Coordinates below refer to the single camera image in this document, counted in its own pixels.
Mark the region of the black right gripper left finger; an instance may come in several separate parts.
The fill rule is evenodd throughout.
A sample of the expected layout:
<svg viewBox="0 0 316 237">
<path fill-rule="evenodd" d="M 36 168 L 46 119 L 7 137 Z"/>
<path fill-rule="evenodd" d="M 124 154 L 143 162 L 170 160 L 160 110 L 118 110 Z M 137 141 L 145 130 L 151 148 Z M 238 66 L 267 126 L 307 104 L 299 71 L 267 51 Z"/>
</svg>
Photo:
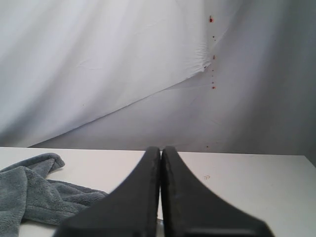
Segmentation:
<svg viewBox="0 0 316 237">
<path fill-rule="evenodd" d="M 148 147 L 128 177 L 105 198 L 66 219 L 57 237 L 154 237 L 158 218 L 160 150 Z"/>
</svg>

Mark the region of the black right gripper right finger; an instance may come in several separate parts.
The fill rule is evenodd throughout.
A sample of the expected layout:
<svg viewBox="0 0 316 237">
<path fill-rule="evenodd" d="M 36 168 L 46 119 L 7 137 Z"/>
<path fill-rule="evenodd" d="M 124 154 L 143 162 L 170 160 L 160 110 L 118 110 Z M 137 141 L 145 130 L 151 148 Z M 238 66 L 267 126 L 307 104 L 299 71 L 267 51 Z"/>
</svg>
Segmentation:
<svg viewBox="0 0 316 237">
<path fill-rule="evenodd" d="M 161 155 L 161 202 L 167 237 L 270 237 L 268 225 L 227 203 L 186 166 L 176 149 Z"/>
</svg>

